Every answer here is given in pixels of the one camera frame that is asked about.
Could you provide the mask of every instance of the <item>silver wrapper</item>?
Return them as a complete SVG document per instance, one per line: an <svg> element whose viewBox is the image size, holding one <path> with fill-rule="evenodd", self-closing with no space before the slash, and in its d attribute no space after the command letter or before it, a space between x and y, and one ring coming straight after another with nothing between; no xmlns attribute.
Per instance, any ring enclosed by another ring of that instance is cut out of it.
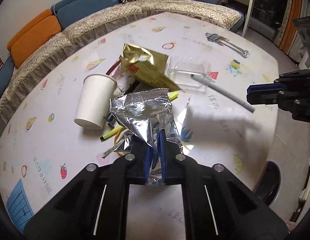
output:
<svg viewBox="0 0 310 240"><path fill-rule="evenodd" d="M110 112L129 132L133 133L157 151L157 137L162 129L165 129L166 139L177 143L181 153L183 146L178 134L172 103L168 95L168 89L158 88L149 91L141 91L111 99ZM107 152L126 152L130 150L129 140L131 133L126 131L119 142ZM158 184L162 179L160 158L151 164L148 181Z"/></svg>

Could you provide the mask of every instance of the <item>yellow highlighter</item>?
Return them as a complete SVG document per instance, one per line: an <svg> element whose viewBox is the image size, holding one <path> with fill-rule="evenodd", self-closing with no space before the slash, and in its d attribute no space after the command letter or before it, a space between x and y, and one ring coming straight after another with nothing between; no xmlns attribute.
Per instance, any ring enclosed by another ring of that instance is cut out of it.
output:
<svg viewBox="0 0 310 240"><path fill-rule="evenodd" d="M173 92L171 93L168 98L170 101L173 101L175 98L178 97L178 92ZM100 140L101 141L105 141L107 138L113 136L114 134L118 133L121 129L123 128L123 126L119 125L117 127L115 127L114 129L110 130L109 132L105 133Z"/></svg>

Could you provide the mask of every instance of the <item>curtain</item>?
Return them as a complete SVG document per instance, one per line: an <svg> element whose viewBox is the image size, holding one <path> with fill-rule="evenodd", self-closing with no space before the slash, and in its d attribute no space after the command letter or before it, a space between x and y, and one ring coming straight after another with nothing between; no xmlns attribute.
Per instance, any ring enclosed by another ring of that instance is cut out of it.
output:
<svg viewBox="0 0 310 240"><path fill-rule="evenodd" d="M274 44L279 49L297 62L302 60L306 48L302 44L293 20L309 15L310 4L307 0L288 0L282 25L274 40Z"/></svg>

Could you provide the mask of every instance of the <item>tiled floor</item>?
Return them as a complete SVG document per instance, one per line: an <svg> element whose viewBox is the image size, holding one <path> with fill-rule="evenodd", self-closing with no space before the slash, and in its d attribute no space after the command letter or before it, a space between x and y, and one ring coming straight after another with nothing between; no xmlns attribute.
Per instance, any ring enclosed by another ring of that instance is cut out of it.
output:
<svg viewBox="0 0 310 240"><path fill-rule="evenodd" d="M278 61L279 73L299 68L272 42L251 29L245 38L268 52ZM298 205L303 190L310 157L310 124L295 121L290 112L279 109L276 131L269 158L280 168L279 192L271 208L283 219L289 220Z"/></svg>

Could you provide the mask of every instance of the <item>grid on blue paper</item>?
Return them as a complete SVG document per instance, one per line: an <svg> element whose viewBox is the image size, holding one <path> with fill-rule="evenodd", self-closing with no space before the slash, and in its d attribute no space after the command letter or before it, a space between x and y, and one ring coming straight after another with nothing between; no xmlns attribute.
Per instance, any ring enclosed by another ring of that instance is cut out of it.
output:
<svg viewBox="0 0 310 240"><path fill-rule="evenodd" d="M34 213L28 202L21 179L10 193L6 208L15 227L23 233L27 221L34 216Z"/></svg>

